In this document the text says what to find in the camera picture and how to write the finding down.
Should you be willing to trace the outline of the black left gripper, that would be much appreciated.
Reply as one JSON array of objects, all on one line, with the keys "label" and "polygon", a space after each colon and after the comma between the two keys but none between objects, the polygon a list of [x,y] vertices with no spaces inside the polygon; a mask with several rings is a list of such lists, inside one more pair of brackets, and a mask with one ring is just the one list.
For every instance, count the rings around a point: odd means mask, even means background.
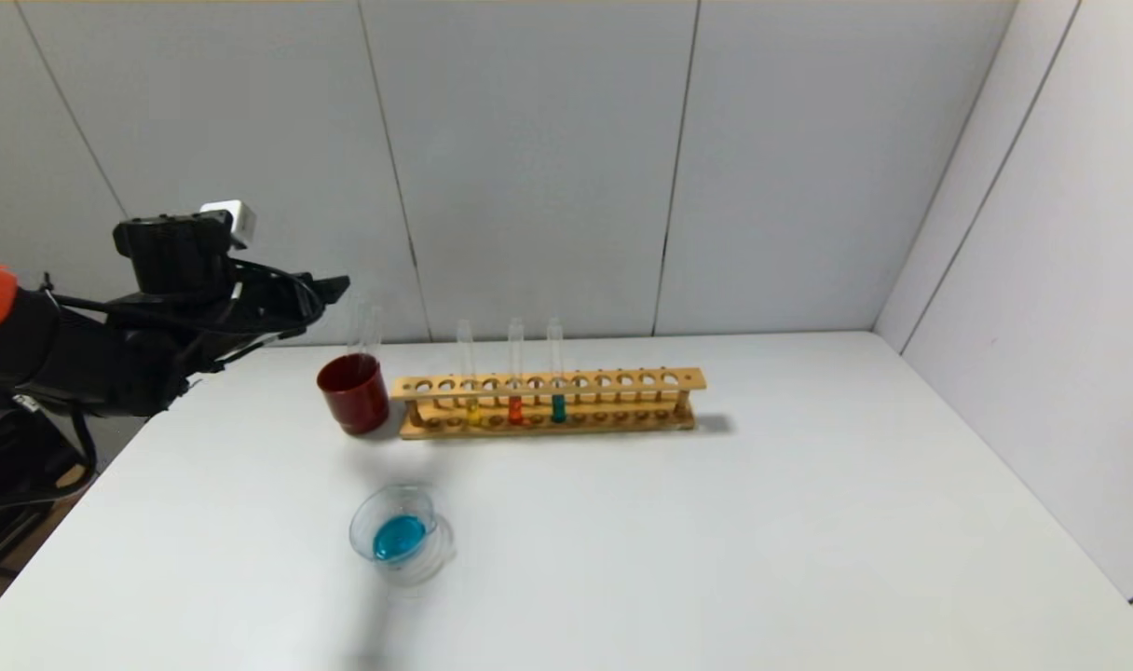
[{"label": "black left gripper", "polygon": [[233,338],[303,336],[323,312],[337,305],[350,286],[349,277],[312,279],[280,270],[239,270],[239,296],[227,312],[227,334]]}]

